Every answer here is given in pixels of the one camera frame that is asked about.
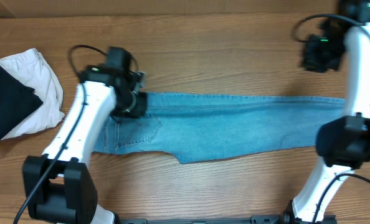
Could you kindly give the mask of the light blue denim jeans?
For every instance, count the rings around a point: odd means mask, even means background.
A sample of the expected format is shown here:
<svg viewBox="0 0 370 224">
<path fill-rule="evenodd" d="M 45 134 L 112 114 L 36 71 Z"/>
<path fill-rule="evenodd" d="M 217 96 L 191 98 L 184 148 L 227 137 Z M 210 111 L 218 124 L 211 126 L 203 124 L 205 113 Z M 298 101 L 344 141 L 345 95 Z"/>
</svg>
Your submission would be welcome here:
<svg viewBox="0 0 370 224">
<path fill-rule="evenodd" d="M 315 145 L 344 100 L 318 96 L 149 93 L 140 118 L 107 118 L 95 152 L 165 152 L 180 163 Z"/>
</svg>

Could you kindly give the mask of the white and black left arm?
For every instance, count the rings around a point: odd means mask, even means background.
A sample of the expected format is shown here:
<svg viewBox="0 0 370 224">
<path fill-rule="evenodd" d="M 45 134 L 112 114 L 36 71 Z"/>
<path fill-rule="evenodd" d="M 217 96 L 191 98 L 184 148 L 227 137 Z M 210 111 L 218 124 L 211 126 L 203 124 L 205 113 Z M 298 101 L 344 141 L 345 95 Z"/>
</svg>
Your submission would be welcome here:
<svg viewBox="0 0 370 224">
<path fill-rule="evenodd" d="M 80 72 L 69 113 L 41 156 L 28 156 L 22 166 L 26 199 L 14 218 L 24 211 L 48 223 L 119 223 L 115 212 L 98 203 L 88 167 L 93 148 L 108 117 L 145 115 L 145 73 L 131 70 L 136 62 L 129 51 L 110 47 L 105 61 Z"/>
</svg>

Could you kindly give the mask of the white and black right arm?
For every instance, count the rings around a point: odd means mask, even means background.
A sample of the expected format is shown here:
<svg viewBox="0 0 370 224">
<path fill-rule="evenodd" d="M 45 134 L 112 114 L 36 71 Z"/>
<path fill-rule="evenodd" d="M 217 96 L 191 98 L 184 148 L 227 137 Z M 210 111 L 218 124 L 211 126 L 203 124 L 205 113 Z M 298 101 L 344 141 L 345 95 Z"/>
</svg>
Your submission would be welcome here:
<svg viewBox="0 0 370 224">
<path fill-rule="evenodd" d="M 338 70 L 348 55 L 348 89 L 342 117 L 322 125 L 316 136 L 317 163 L 282 215 L 254 215 L 252 223 L 335 223 L 325 210 L 348 177 L 370 162 L 370 1 L 339 1 L 322 14 L 320 35 L 303 39 L 302 67 Z"/>
</svg>

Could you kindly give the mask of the folded white garment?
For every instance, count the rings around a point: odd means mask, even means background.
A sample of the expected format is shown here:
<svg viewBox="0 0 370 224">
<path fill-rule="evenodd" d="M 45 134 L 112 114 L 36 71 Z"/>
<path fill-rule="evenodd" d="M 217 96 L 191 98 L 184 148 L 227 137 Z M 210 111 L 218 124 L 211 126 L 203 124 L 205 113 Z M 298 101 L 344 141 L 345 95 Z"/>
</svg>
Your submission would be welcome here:
<svg viewBox="0 0 370 224">
<path fill-rule="evenodd" d="M 0 66 L 23 85 L 35 89 L 34 94 L 43 102 L 1 140 L 56 127 L 64 117 L 61 112 L 64 92 L 43 55 L 35 48 L 29 49 L 1 58 Z"/>
</svg>

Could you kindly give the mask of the folded black garment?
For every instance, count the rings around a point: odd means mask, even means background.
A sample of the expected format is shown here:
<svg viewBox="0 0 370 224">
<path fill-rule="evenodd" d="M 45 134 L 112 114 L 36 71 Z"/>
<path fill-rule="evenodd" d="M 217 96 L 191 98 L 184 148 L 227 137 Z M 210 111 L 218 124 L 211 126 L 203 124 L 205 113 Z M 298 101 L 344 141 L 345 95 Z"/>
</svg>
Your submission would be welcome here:
<svg viewBox="0 0 370 224">
<path fill-rule="evenodd" d="M 43 104 L 34 92 L 0 66 L 0 140 Z"/>
</svg>

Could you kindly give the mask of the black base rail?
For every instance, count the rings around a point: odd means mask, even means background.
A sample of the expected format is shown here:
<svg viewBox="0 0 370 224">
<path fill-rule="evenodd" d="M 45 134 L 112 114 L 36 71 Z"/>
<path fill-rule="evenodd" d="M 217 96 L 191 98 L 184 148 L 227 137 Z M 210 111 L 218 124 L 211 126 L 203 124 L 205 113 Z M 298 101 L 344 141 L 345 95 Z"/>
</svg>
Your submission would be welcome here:
<svg viewBox="0 0 370 224">
<path fill-rule="evenodd" d="M 147 220 L 144 218 L 121 219 L 120 224 L 279 224 L 279 215 L 253 215 L 250 218 L 207 218 Z"/>
</svg>

